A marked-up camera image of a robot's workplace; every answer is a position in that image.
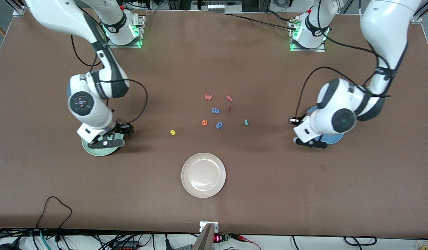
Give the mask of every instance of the metal bracket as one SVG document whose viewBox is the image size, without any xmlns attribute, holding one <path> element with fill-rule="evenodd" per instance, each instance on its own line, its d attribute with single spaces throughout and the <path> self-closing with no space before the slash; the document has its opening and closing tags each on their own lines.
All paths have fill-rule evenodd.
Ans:
<svg viewBox="0 0 428 250">
<path fill-rule="evenodd" d="M 25 13 L 25 9 L 27 7 L 22 6 L 20 10 L 16 11 L 14 10 L 13 16 L 22 16 Z"/>
<path fill-rule="evenodd" d="M 413 17 L 411 18 L 411 23 L 412 23 L 412 24 L 422 24 L 422 18 L 417 18 L 417 19 L 415 19 L 415 17 L 413 16 Z"/>
<path fill-rule="evenodd" d="M 302 31 L 301 17 L 296 16 L 296 18 L 293 20 L 295 20 L 295 22 L 287 22 L 288 27 L 293 27 L 296 29 L 296 30 L 288 30 L 289 50 L 290 51 L 325 52 L 325 39 L 326 39 L 325 37 L 324 37 L 324 40 L 322 41 L 322 43 L 320 44 L 320 46 L 315 48 L 315 49 L 307 49 L 307 48 L 301 46 L 295 39 L 293 39 L 293 37 L 300 35 L 300 33 Z M 327 35 L 329 31 L 330 31 L 330 29 L 328 29 L 325 32 L 325 35 Z"/>
<path fill-rule="evenodd" d="M 117 45 L 112 43 L 111 40 L 108 41 L 109 47 L 111 48 L 141 48 L 143 45 L 143 36 L 144 36 L 144 25 L 146 24 L 146 16 L 138 16 L 138 19 L 134 20 L 132 26 L 132 32 L 138 33 L 138 37 L 132 40 L 126 45 Z"/>
<path fill-rule="evenodd" d="M 200 222 L 200 233 L 201 233 L 201 231 L 203 231 L 204 227 L 208 223 L 214 223 L 214 225 L 215 225 L 215 232 L 218 233 L 218 222 Z"/>
</svg>

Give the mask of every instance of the black cable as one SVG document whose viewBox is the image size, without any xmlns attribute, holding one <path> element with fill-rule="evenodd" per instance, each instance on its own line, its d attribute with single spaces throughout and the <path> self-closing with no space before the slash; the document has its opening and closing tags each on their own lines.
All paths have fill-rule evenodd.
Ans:
<svg viewBox="0 0 428 250">
<path fill-rule="evenodd" d="M 296 249 L 299 250 L 299 247 L 297 246 L 297 243 L 296 243 L 296 238 L 293 235 L 292 235 L 292 237 L 293 237 L 293 242 L 294 242 Z"/>
<path fill-rule="evenodd" d="M 98 231 L 96 233 L 96 236 L 98 237 L 98 241 L 100 242 L 100 245 L 103 246 L 103 242 L 101 242 L 100 236 L 98 235 Z"/>
<path fill-rule="evenodd" d="M 272 14 L 274 14 L 275 16 L 277 16 L 277 18 L 278 18 L 278 19 L 283 20 L 283 21 L 286 21 L 286 22 L 289 22 L 289 19 L 285 19 L 285 18 L 281 17 L 279 14 L 277 14 L 276 12 L 274 12 L 274 11 L 272 11 L 272 10 L 267 10 L 267 11 L 265 11 L 265 13 L 272 13 Z"/>
<path fill-rule="evenodd" d="M 366 80 L 365 80 L 365 82 L 363 82 L 363 86 L 364 87 L 366 87 L 367 86 L 367 83 L 368 83 L 368 81 L 375 75 L 376 73 L 375 72 L 373 72 L 373 74 L 371 74 L 371 76 L 370 77 L 368 77 Z"/>
<path fill-rule="evenodd" d="M 332 70 L 332 71 L 334 71 L 334 72 L 336 72 L 336 73 L 338 73 L 339 75 L 341 75 L 341 76 L 343 76 L 345 79 L 347 79 L 351 84 L 353 84 L 356 88 L 358 88 L 360 91 L 362 91 L 362 92 L 366 92 L 366 90 L 364 90 L 362 87 L 360 87 L 359 85 L 357 85 L 356 83 L 355 83 L 355 81 L 353 81 L 351 78 L 349 78 L 348 76 L 346 76 L 345 74 L 343 74 L 342 72 L 340 72 L 339 70 L 337 70 L 337 69 L 334 69 L 334 68 L 331 68 L 331 67 L 327 67 L 327 66 L 322 66 L 322 67 L 318 67 L 318 68 L 316 68 L 316 69 L 314 69 L 311 73 L 309 73 L 309 76 L 306 78 L 306 80 L 305 80 L 305 82 L 303 83 L 303 86 L 302 86 L 302 90 L 301 90 L 301 92 L 300 92 L 300 95 L 299 95 L 299 101 L 298 101 L 298 103 L 297 103 L 297 107 L 296 107 L 296 115 L 295 115 L 295 117 L 297 117 L 297 113 L 298 113 L 298 111 L 299 111 L 299 107 L 300 107 L 300 103 L 301 103 L 301 100 L 302 100 L 302 96 L 303 96 L 303 91 L 305 90 L 305 86 L 306 86 L 306 83 L 308 82 L 308 80 L 309 80 L 309 78 L 317 71 L 317 70 L 319 70 L 319 69 L 322 69 L 322 68 L 326 68 L 326 69 L 329 69 L 329 70 Z M 371 94 L 371 96 L 372 97 L 379 97 L 379 98 L 387 98 L 387 97 L 390 97 L 390 95 L 376 95 L 376 94 Z"/>
<path fill-rule="evenodd" d="M 92 73 L 92 70 L 93 70 L 93 66 L 96 66 L 95 65 L 95 63 L 96 63 L 96 58 L 97 58 L 98 56 L 96 55 L 96 53 L 95 53 L 95 58 L 93 59 L 93 62 L 92 62 L 92 65 L 90 66 L 90 73 Z"/>
<path fill-rule="evenodd" d="M 76 49 L 75 49 L 75 43 L 74 43 L 74 36 L 73 36 L 73 35 L 70 35 L 70 40 L 71 40 L 71 42 L 72 42 L 72 48 L 74 49 L 74 53 L 75 53 L 75 55 L 76 55 L 76 58 L 78 58 L 78 60 L 79 60 L 82 64 L 84 64 L 84 65 L 86 65 L 86 66 L 88 66 L 88 67 L 92 67 L 92 65 L 89 65 L 89 64 L 87 64 L 87 63 L 83 62 L 83 60 L 81 60 L 81 58 L 79 58 L 79 55 L 78 55 L 78 53 L 76 52 Z"/>
<path fill-rule="evenodd" d="M 44 209 L 43 209 L 43 212 L 41 213 L 40 218 L 39 218 L 39 219 L 38 219 L 38 221 L 36 222 L 36 228 L 37 228 L 38 230 L 40 230 L 40 228 L 39 228 L 39 223 L 40 223 L 40 221 L 41 221 L 41 219 L 42 219 L 42 217 L 43 217 L 43 215 L 44 215 L 44 212 L 46 211 L 46 208 L 47 208 L 47 202 L 49 202 L 49 200 L 50 200 L 50 199 L 52 199 L 52 198 L 55 198 L 59 203 L 61 203 L 61 205 L 65 206 L 65 207 L 66 207 L 67 209 L 69 209 L 69 211 L 70 211 L 69 216 L 68 216 L 65 220 L 63 220 L 63 222 L 60 224 L 60 226 L 58 226 L 58 229 L 60 229 L 60 228 L 61 228 L 61 226 L 63 226 L 63 224 L 66 222 L 66 220 L 68 220 L 68 219 L 71 217 L 71 215 L 72 215 L 72 209 L 71 209 L 68 205 L 66 205 L 66 204 L 64 204 L 62 201 L 60 201 L 60 199 L 58 199 L 58 197 L 56 197 L 56 196 L 50 196 L 49 198 L 47 198 L 46 202 L 44 203 Z"/>
<path fill-rule="evenodd" d="M 132 232 L 129 231 L 129 232 L 125 232 L 123 234 L 117 235 L 114 239 L 112 239 L 112 240 L 104 243 L 98 250 L 104 250 L 104 249 L 106 249 L 106 247 L 111 247 L 110 246 L 111 244 L 115 243 L 116 241 L 121 241 L 124 237 L 126 237 L 129 234 L 132 234 Z M 142 232 L 142 233 L 136 233 L 136 234 L 134 234 L 134 236 L 137 236 L 137 235 L 140 235 L 140 234 L 144 234 L 144 232 Z M 128 237 L 127 239 L 124 239 L 122 242 L 124 242 L 126 240 L 130 240 L 131 238 L 132 238 L 132 236 Z M 122 244 L 122 242 L 119 243 L 119 244 L 117 244 L 115 247 L 112 247 L 112 248 L 118 247 L 119 245 Z"/>
<path fill-rule="evenodd" d="M 64 235 L 61 236 L 61 238 L 63 238 L 64 243 L 66 244 L 67 250 L 71 250 L 69 247 L 69 244 L 66 241 L 66 238 L 64 237 Z"/>
<path fill-rule="evenodd" d="M 19 243 L 21 242 L 21 237 L 22 237 L 22 234 L 18 237 L 18 242 L 17 242 L 17 249 L 19 249 Z"/>
<path fill-rule="evenodd" d="M 348 242 L 347 238 L 352 238 L 355 241 L 355 244 Z M 369 247 L 370 245 L 375 245 L 377 243 L 377 238 L 376 237 L 360 237 L 360 238 L 374 239 L 374 242 L 361 244 L 361 243 L 359 243 L 359 241 L 354 236 L 344 236 L 344 241 L 348 245 L 352 245 L 353 247 L 359 247 L 359 250 L 362 250 L 362 246 Z"/>
<path fill-rule="evenodd" d="M 147 6 L 138 6 L 138 5 L 133 5 L 133 4 L 132 4 L 132 3 L 130 3 L 130 2 L 123 2 L 123 3 L 127 3 L 127 4 L 129 4 L 129 5 L 131 5 L 131 6 L 138 7 L 138 8 L 147 8 L 147 9 L 151 9 L 151 8 L 149 8 L 149 7 L 147 7 Z"/>
<path fill-rule="evenodd" d="M 77 5 L 77 7 L 84 13 L 88 14 L 90 16 L 91 19 L 93 19 L 95 21 L 96 24 L 98 24 L 98 27 L 100 27 L 101 31 L 103 32 L 103 34 L 106 36 L 106 33 L 104 33 L 103 28 L 100 26 L 100 24 L 95 20 L 95 18 L 93 18 L 93 16 L 91 16 L 89 13 L 87 13 L 87 11 L 85 11 L 83 8 L 81 8 L 80 6 Z"/>
<path fill-rule="evenodd" d="M 245 16 L 235 16 L 235 17 L 239 17 L 239 18 L 247 19 L 247 20 L 250 20 L 250 21 L 254 21 L 254 22 L 258 22 L 258 23 L 262 23 L 262 24 L 266 24 L 266 25 L 271 25 L 271 26 L 274 26 L 274 27 L 281 27 L 281 28 L 285 28 L 285 29 L 287 29 L 287 30 L 296 30 L 296 29 L 295 29 L 295 28 L 293 28 L 293 27 L 287 27 L 287 26 L 282 26 L 282 25 L 277 25 L 277 24 L 271 24 L 271 23 L 263 22 L 263 21 L 256 20 L 256 19 L 252 19 L 252 18 L 245 17 Z"/>
<path fill-rule="evenodd" d="M 145 87 L 141 82 L 139 82 L 139 81 L 135 81 L 135 80 L 132 80 L 132 79 L 128 79 L 128 78 L 124 78 L 124 79 L 115 79 L 115 80 L 110 80 L 110 81 L 97 80 L 95 83 L 98 83 L 98 82 L 116 82 L 116 81 L 133 81 L 133 82 L 135 82 L 136 84 L 139 84 L 139 85 L 143 88 L 144 93 L 146 94 L 146 98 L 145 98 L 145 100 L 144 100 L 144 106 L 143 106 L 143 109 L 142 109 L 142 110 L 141 110 L 141 112 L 138 114 L 138 116 L 137 116 L 137 117 L 135 117 L 133 120 L 130 120 L 130 121 L 128 121 L 128 122 L 122 122 L 122 123 L 132 123 L 132 122 L 135 122 L 138 118 L 140 118 L 140 116 L 143 114 L 144 110 L 146 109 L 146 106 L 147 106 L 147 104 L 148 104 L 148 98 L 149 98 L 149 96 L 148 96 L 148 91 L 146 90 L 146 87 Z"/>
<path fill-rule="evenodd" d="M 317 24 L 318 24 L 318 26 L 319 26 L 319 29 L 320 29 L 320 30 L 322 30 L 322 27 L 320 27 L 320 19 L 319 19 L 320 4 L 321 4 L 321 3 L 322 3 L 322 0 L 319 0 L 319 6 L 317 7 Z M 374 54 L 376 57 L 381 58 L 381 59 L 385 62 L 385 64 L 387 65 L 387 67 L 388 67 L 388 68 L 390 68 L 390 65 L 389 65 L 389 63 L 387 62 L 387 60 L 385 60 L 385 58 L 383 58 L 381 55 L 379 55 L 379 54 L 378 54 L 376 51 L 374 51 L 374 50 L 369 50 L 369 49 L 365 49 L 365 48 L 362 48 L 362 47 L 357 47 L 357 46 L 353 46 L 353 45 L 349 45 L 349 44 L 344 44 L 344 43 L 338 42 L 338 41 L 336 41 L 336 40 L 333 40 L 332 38 L 330 38 L 329 36 L 325 35 L 324 33 L 322 33 L 322 35 L 323 35 L 324 37 L 326 37 L 328 40 L 330 40 L 330 41 L 332 41 L 333 43 L 338 44 L 338 45 L 340 45 L 340 46 L 344 46 L 344 47 L 348 47 L 348 48 L 352 48 L 352 49 L 359 49 L 359 50 L 362 50 L 362 51 L 365 51 L 365 52 L 368 52 L 368 53 Z"/>
<path fill-rule="evenodd" d="M 146 246 L 151 241 L 151 238 L 152 238 L 152 234 L 151 234 L 151 237 L 149 237 L 149 240 L 144 245 L 138 245 L 138 247 Z"/>
<path fill-rule="evenodd" d="M 14 235 L 16 235 L 16 234 L 25 234 L 25 233 L 28 233 L 28 232 L 30 232 L 30 231 L 32 231 L 32 230 L 31 230 L 31 229 L 27 229 L 27 230 L 18 231 L 18 232 L 11 233 L 11 234 L 6 234 L 6 235 L 3 235 L 3 236 L 0 236 L 0 239 L 2 239 L 2 238 L 6 238 L 6 237 L 12 237 L 12 236 L 14 236 Z"/>
<path fill-rule="evenodd" d="M 140 237 L 138 238 L 138 241 L 136 242 L 136 245 L 139 245 L 139 244 L 140 244 L 140 239 L 141 239 L 141 237 L 143 237 L 143 235 L 144 235 L 144 234 L 141 234 L 141 235 L 140 235 Z"/>
<path fill-rule="evenodd" d="M 33 234 L 34 232 L 35 232 L 35 230 L 32 230 L 32 232 L 31 232 L 32 240 L 33 240 L 33 245 L 35 245 L 36 250 L 40 250 L 39 247 L 38 247 L 38 245 L 36 244 L 35 236 Z"/>
</svg>

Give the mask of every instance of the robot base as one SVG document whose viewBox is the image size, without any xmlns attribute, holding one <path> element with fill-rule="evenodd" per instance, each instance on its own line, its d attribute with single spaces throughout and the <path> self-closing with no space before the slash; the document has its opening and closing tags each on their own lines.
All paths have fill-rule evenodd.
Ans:
<svg viewBox="0 0 428 250">
<path fill-rule="evenodd" d="M 146 23 L 146 16 L 138 16 L 137 14 L 135 14 L 135 21 L 134 24 L 139 25 L 139 27 L 131 27 L 131 30 L 133 32 L 134 36 L 137 36 L 136 38 L 134 38 L 130 43 L 125 44 L 125 45 L 117 45 L 114 44 L 111 40 L 108 40 L 108 44 L 109 47 L 111 48 L 141 48 L 141 46 L 143 45 L 143 36 L 144 36 L 144 25 Z"/>
<path fill-rule="evenodd" d="M 122 133 L 115 133 L 114 135 L 108 136 L 108 141 L 123 140 L 124 137 L 125 135 Z M 115 152 L 117 149 L 122 147 L 124 145 L 124 140 L 121 146 L 104 148 L 104 149 L 92 149 L 89 147 L 89 144 L 84 139 L 81 139 L 81 144 L 83 145 L 84 150 L 93 156 L 106 156 L 106 155 L 110 155 L 111 153 Z"/>
<path fill-rule="evenodd" d="M 300 35 L 302 31 L 305 30 L 304 26 L 304 20 L 305 20 L 306 13 L 304 13 L 302 16 L 296 16 L 295 19 L 293 19 L 294 22 L 287 22 L 288 27 L 293 27 L 296 30 L 288 30 L 288 37 L 289 37 L 289 50 L 290 51 L 311 51 L 311 52 L 325 52 L 325 37 L 322 41 L 322 43 L 317 48 L 308 49 L 299 44 L 297 41 L 298 38 L 300 38 Z M 330 29 L 328 29 L 325 32 L 325 35 L 328 34 Z"/>
<path fill-rule="evenodd" d="M 307 113 L 310 113 L 316 109 L 317 109 L 317 106 L 314 106 L 314 107 L 310 108 Z M 334 144 L 334 143 L 339 142 L 343 137 L 344 137 L 344 133 L 343 134 L 324 134 L 324 135 L 321 135 L 321 136 L 314 138 L 313 140 L 314 141 L 321 141 L 321 142 L 324 142 L 326 145 L 330 145 L 330 144 Z M 294 144 L 299 144 L 299 143 L 303 144 L 301 141 L 297 142 L 297 139 L 298 139 L 298 137 L 293 138 Z"/>
</svg>

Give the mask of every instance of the wire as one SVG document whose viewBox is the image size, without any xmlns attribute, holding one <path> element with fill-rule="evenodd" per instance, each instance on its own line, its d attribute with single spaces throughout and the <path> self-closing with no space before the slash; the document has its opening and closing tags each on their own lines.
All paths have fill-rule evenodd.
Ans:
<svg viewBox="0 0 428 250">
<path fill-rule="evenodd" d="M 32 240 L 33 240 L 33 245 L 35 245 L 36 250 L 40 250 L 39 247 L 38 247 L 38 245 L 36 244 L 35 236 L 33 234 L 34 232 L 35 232 L 35 230 L 32 230 L 32 232 L 31 232 Z"/>
<path fill-rule="evenodd" d="M 103 242 L 101 242 L 100 236 L 98 235 L 98 231 L 96 233 L 96 236 L 98 237 L 98 241 L 100 242 L 100 245 L 103 246 Z"/>
<path fill-rule="evenodd" d="M 144 245 L 138 245 L 138 247 L 146 246 L 151 241 L 151 238 L 152 238 L 152 234 L 151 234 L 151 237 L 149 237 L 149 240 Z"/>
<path fill-rule="evenodd" d="M 98 81 L 96 81 L 95 83 L 98 83 L 98 82 L 116 82 L 116 81 L 133 81 L 133 82 L 135 82 L 136 84 L 139 84 L 139 85 L 143 88 L 144 93 L 146 94 L 146 98 L 145 98 L 145 100 L 144 100 L 144 106 L 143 106 L 143 109 L 142 109 L 142 110 L 141 110 L 141 112 L 138 114 L 138 116 L 136 116 L 134 119 L 132 119 L 132 120 L 130 120 L 130 121 L 128 121 L 128 122 L 121 122 L 121 123 L 132 123 L 132 122 L 135 122 L 138 118 L 140 118 L 140 116 L 143 114 L 144 110 L 146 109 L 146 106 L 147 106 L 147 104 L 148 104 L 148 98 L 149 98 L 149 96 L 148 96 L 148 91 L 146 90 L 146 87 L 145 87 L 141 82 L 139 82 L 139 81 L 135 81 L 135 80 L 132 80 L 132 79 L 128 79 L 128 78 L 124 78 L 124 79 L 115 79 L 115 80 L 110 80 L 110 81 L 98 80 Z"/>
<path fill-rule="evenodd" d="M 55 198 L 58 202 L 60 202 L 60 203 L 61 203 L 61 205 L 65 206 L 65 207 L 66 207 L 67 209 L 69 209 L 69 211 L 70 211 L 69 216 L 68 216 L 65 220 L 63 220 L 63 222 L 60 224 L 60 226 L 58 226 L 58 229 L 60 229 L 60 228 L 61 228 L 61 226 L 63 226 L 63 224 L 66 222 L 66 220 L 68 220 L 68 219 L 71 217 L 71 215 L 72 215 L 72 209 L 71 209 L 68 205 L 66 205 L 66 204 L 64 204 L 62 201 L 60 201 L 60 199 L 58 199 L 58 197 L 56 197 L 56 196 L 50 196 L 49 198 L 47 198 L 46 202 L 44 203 L 44 209 L 43 209 L 43 212 L 41 213 L 40 218 L 39 218 L 39 219 L 38 219 L 38 221 L 36 222 L 36 228 L 37 228 L 38 230 L 40 230 L 40 234 L 41 234 L 41 229 L 39 228 L 39 223 L 40 223 L 40 221 L 41 221 L 41 219 L 42 219 L 42 217 L 43 217 L 43 215 L 44 215 L 44 212 L 46 211 L 46 208 L 47 208 L 47 202 L 49 202 L 49 200 L 50 200 L 50 199 L 52 199 L 52 198 Z"/>
<path fill-rule="evenodd" d="M 43 244 L 44 244 L 44 246 L 47 248 L 47 250 L 52 250 L 52 249 L 49 247 L 49 245 L 47 245 L 47 242 L 46 242 L 46 240 L 44 239 L 43 231 L 42 231 L 42 230 L 40 230 L 40 237 L 41 237 L 41 241 L 43 242 Z"/>
<path fill-rule="evenodd" d="M 99 22 L 97 22 L 97 21 L 95 20 L 95 18 L 93 18 L 93 16 L 91 16 L 89 13 L 87 13 L 87 11 L 85 11 L 83 8 L 81 8 L 81 7 L 80 7 L 80 6 L 78 6 L 78 5 L 77 5 L 77 7 L 78 7 L 82 12 L 84 12 L 84 13 L 88 14 L 88 15 L 90 16 L 90 18 L 91 18 L 91 19 L 93 19 L 93 21 L 95 21 L 95 23 L 96 23 L 96 24 L 98 24 L 98 27 L 100 27 L 100 29 L 101 29 L 101 31 L 103 32 L 104 36 L 107 38 L 106 33 L 105 33 L 105 32 L 104 32 L 104 30 L 103 30 L 103 27 L 101 27 L 101 26 L 100 26 L 100 23 L 99 23 Z"/>
<path fill-rule="evenodd" d="M 6 235 L 3 235 L 3 236 L 0 236 L 0 239 L 6 238 L 6 237 L 12 237 L 12 236 L 15 236 L 16 234 L 25 234 L 25 233 L 28 233 L 30 231 L 32 231 L 32 230 L 31 229 L 27 229 L 27 230 L 23 230 L 23 231 L 17 231 L 15 233 L 11 233 L 11 234 L 6 234 Z"/>
<path fill-rule="evenodd" d="M 375 72 L 373 72 L 373 74 L 371 74 L 371 76 L 370 77 L 368 77 L 366 80 L 365 80 L 365 82 L 363 82 L 363 86 L 364 87 L 366 87 L 367 86 L 367 83 L 368 83 L 368 81 L 375 75 L 376 73 Z"/>
<path fill-rule="evenodd" d="M 278 19 L 289 22 L 289 19 L 285 19 L 285 18 L 281 17 L 279 14 L 277 14 L 276 12 L 274 12 L 272 10 L 267 10 L 267 11 L 265 11 L 265 13 L 272 13 L 272 14 L 276 15 Z"/>
<path fill-rule="evenodd" d="M 293 235 L 291 237 L 293 237 L 294 246 L 296 247 L 297 250 L 299 250 L 299 247 L 297 246 L 297 243 L 296 243 L 296 238 Z"/>
<path fill-rule="evenodd" d="M 63 241 L 66 244 L 67 250 L 71 250 L 70 247 L 69 247 L 69 245 L 68 245 L 68 243 L 67 243 L 67 241 L 66 241 L 66 238 L 64 237 L 64 235 L 62 235 L 61 238 L 63 238 Z"/>
<path fill-rule="evenodd" d="M 247 242 L 249 242 L 249 243 L 252 243 L 252 244 L 256 245 L 260 250 L 262 250 L 262 249 L 260 248 L 260 246 L 259 246 L 257 243 L 252 242 L 252 241 L 250 241 L 250 240 L 248 240 L 248 239 L 246 239 L 246 240 L 247 240 Z"/>
<path fill-rule="evenodd" d="M 320 29 L 320 30 L 322 30 L 322 27 L 320 26 L 320 19 L 319 19 L 320 4 L 321 4 L 321 3 L 322 3 L 322 0 L 319 0 L 319 6 L 317 7 L 317 24 L 319 25 L 319 29 Z M 362 47 L 357 47 L 357 46 L 353 46 L 353 45 L 349 45 L 349 44 L 344 44 L 344 43 L 338 42 L 338 41 L 336 41 L 336 40 L 334 40 L 334 39 L 330 38 L 329 36 L 325 35 L 324 33 L 322 33 L 322 35 L 323 35 L 324 37 L 326 37 L 328 40 L 330 40 L 330 41 L 332 41 L 333 43 L 338 44 L 338 45 L 340 45 L 340 46 L 344 46 L 344 47 L 348 47 L 348 48 L 352 48 L 352 49 L 359 49 L 359 50 L 362 50 L 362 51 L 365 51 L 365 52 L 368 52 L 368 53 L 374 54 L 374 55 L 376 55 L 377 57 L 381 58 L 381 59 L 385 62 L 385 64 L 388 66 L 388 68 L 390 68 L 390 65 L 388 64 L 387 60 L 385 60 L 385 58 L 383 58 L 381 55 L 379 55 L 378 53 L 376 53 L 374 50 L 369 50 L 369 49 L 365 49 L 365 48 L 362 48 Z"/>
<path fill-rule="evenodd" d="M 263 21 L 252 19 L 252 18 L 245 17 L 245 16 L 235 16 L 235 17 L 239 17 L 239 18 L 242 18 L 242 19 L 247 19 L 247 20 L 250 20 L 250 21 L 254 21 L 254 22 L 258 22 L 258 23 L 262 23 L 262 24 L 266 24 L 266 25 L 271 25 L 271 26 L 274 26 L 274 27 L 281 27 L 281 28 L 285 28 L 287 30 L 296 30 L 293 27 L 287 27 L 287 26 L 282 26 L 282 25 L 277 25 L 277 24 L 271 24 L 271 23 L 263 22 Z"/>
<path fill-rule="evenodd" d="M 348 242 L 347 238 L 352 238 L 355 241 L 355 244 Z M 359 243 L 359 241 L 354 236 L 344 236 L 344 241 L 348 245 L 352 245 L 353 247 L 359 247 L 359 250 L 362 250 L 362 246 L 369 247 L 370 245 L 375 245 L 377 243 L 376 237 L 360 237 L 360 238 L 374 239 L 374 242 L 372 242 L 372 243 Z"/>
<path fill-rule="evenodd" d="M 138 6 L 138 5 L 133 5 L 132 3 L 127 2 L 127 1 L 123 1 L 123 3 L 127 3 L 127 4 L 129 4 L 129 5 L 131 5 L 131 6 L 134 6 L 134 7 L 137 7 L 137 8 L 147 8 L 147 9 L 151 9 L 151 8 L 149 8 L 149 7 L 147 7 L 147 6 Z"/>
<path fill-rule="evenodd" d="M 305 82 L 303 83 L 302 90 L 301 90 L 300 95 L 299 95 L 299 101 L 298 101 L 298 103 L 297 103 L 297 107 L 296 107 L 295 117 L 297 117 L 297 114 L 298 114 L 298 111 L 299 111 L 299 107 L 300 107 L 300 103 L 301 103 L 301 100 L 302 100 L 303 91 L 305 90 L 306 83 L 308 82 L 309 78 L 310 78 L 310 77 L 311 77 L 311 76 L 312 76 L 312 75 L 313 75 L 317 70 L 322 69 L 322 68 L 326 68 L 326 69 L 329 69 L 329 70 L 332 70 L 332 71 L 334 71 L 334 72 L 338 73 L 339 75 L 341 75 L 342 77 L 344 77 L 345 79 L 347 79 L 351 84 L 353 84 L 353 85 L 354 85 L 356 88 L 358 88 L 360 91 L 362 91 L 363 93 L 365 93 L 365 92 L 366 92 L 366 90 L 364 90 L 362 87 L 360 87 L 359 85 L 357 85 L 357 84 L 355 83 L 355 81 L 353 81 L 351 78 L 349 78 L 348 76 L 346 76 L 345 74 L 343 74 L 343 73 L 342 73 L 342 72 L 340 72 L 339 70 L 334 69 L 334 68 L 331 68 L 331 67 L 327 67 L 327 66 L 318 67 L 318 68 L 314 69 L 311 73 L 309 73 L 309 76 L 306 78 Z M 371 96 L 372 96 L 372 97 L 379 97 L 379 98 L 387 98 L 387 97 L 390 97 L 390 95 L 376 95 L 376 94 L 371 94 Z"/>
<path fill-rule="evenodd" d="M 96 53 L 95 53 L 95 58 L 93 59 L 93 62 L 92 62 L 92 65 L 90 66 L 90 72 L 92 72 L 92 70 L 93 70 L 93 66 L 96 66 L 95 65 L 95 62 L 96 62 L 96 58 L 97 58 L 98 56 L 96 55 Z"/>
<path fill-rule="evenodd" d="M 78 53 L 76 52 L 76 49 L 75 49 L 75 43 L 74 43 L 74 36 L 73 36 L 73 35 L 70 35 L 70 40 L 71 40 L 71 42 L 72 42 L 72 48 L 74 49 L 74 53 L 75 53 L 75 55 L 76 55 L 76 58 L 78 58 L 78 60 L 79 60 L 82 64 L 84 64 L 84 65 L 86 65 L 86 66 L 88 66 L 88 67 L 93 67 L 93 65 L 89 65 L 89 64 L 85 63 L 83 60 L 81 60 L 81 58 L 79 58 L 79 55 L 78 55 Z"/>
</svg>

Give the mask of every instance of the black strap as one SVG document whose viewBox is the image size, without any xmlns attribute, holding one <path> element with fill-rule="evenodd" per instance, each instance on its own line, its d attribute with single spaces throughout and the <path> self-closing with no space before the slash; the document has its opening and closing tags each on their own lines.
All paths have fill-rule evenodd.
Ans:
<svg viewBox="0 0 428 250">
<path fill-rule="evenodd" d="M 121 17 L 121 19 L 116 23 L 116 24 L 105 24 L 103 23 L 104 27 L 106 28 L 106 30 L 108 30 L 110 33 L 118 33 L 118 31 L 120 30 L 121 27 L 123 27 L 126 24 L 126 13 L 123 13 L 123 16 Z"/>
<path fill-rule="evenodd" d="M 321 36 L 323 33 L 326 32 L 326 30 L 328 30 L 328 27 L 329 27 L 328 25 L 327 27 L 323 27 L 322 29 L 320 29 L 318 27 L 313 26 L 309 21 L 309 16 L 306 17 L 305 24 L 308 30 L 311 31 L 313 36 Z"/>
<path fill-rule="evenodd" d="M 363 98 L 362 98 L 362 102 L 360 103 L 360 105 L 357 107 L 357 109 L 356 110 L 354 110 L 354 114 L 355 115 L 359 115 L 362 111 L 363 111 L 363 109 L 365 109 L 365 107 L 367 106 L 367 104 L 368 104 L 368 101 L 370 100 L 370 98 L 373 96 L 373 94 L 369 91 L 369 90 L 367 90 L 367 89 L 365 89 L 365 95 L 363 95 Z"/>
<path fill-rule="evenodd" d="M 374 73 L 379 74 L 379 75 L 383 75 L 383 76 L 387 76 L 389 78 L 393 78 L 396 76 L 397 70 L 377 66 L 374 69 Z"/>
<path fill-rule="evenodd" d="M 96 91 L 98 92 L 98 95 L 100 96 L 100 98 L 103 100 L 108 99 L 106 93 L 104 93 L 103 87 L 101 86 L 101 81 L 100 81 L 100 77 L 98 75 L 98 70 L 92 71 L 90 74 L 92 75 Z"/>
</svg>

